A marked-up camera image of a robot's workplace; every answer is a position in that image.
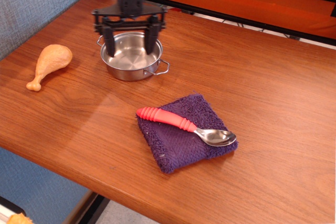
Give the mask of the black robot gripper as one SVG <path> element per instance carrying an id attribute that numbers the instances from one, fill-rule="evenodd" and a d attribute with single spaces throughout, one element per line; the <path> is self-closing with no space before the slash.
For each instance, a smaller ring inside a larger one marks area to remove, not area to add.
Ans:
<path id="1" fill-rule="evenodd" d="M 158 38 L 159 32 L 165 28 L 163 7 L 143 3 L 144 0 L 117 0 L 117 3 L 92 11 L 95 17 L 94 30 L 102 33 L 106 52 L 114 57 L 114 31 L 144 29 L 145 51 L 150 55 Z"/>

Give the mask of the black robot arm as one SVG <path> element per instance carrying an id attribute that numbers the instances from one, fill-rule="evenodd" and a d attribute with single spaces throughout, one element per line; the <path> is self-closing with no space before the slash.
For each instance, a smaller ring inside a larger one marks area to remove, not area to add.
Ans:
<path id="1" fill-rule="evenodd" d="M 143 1 L 117 0 L 114 5 L 92 11 L 94 30 L 104 38 L 109 56 L 115 54 L 115 31 L 143 30 L 145 51 L 148 55 L 153 52 L 159 33 L 166 26 L 166 9 L 145 5 Z"/>

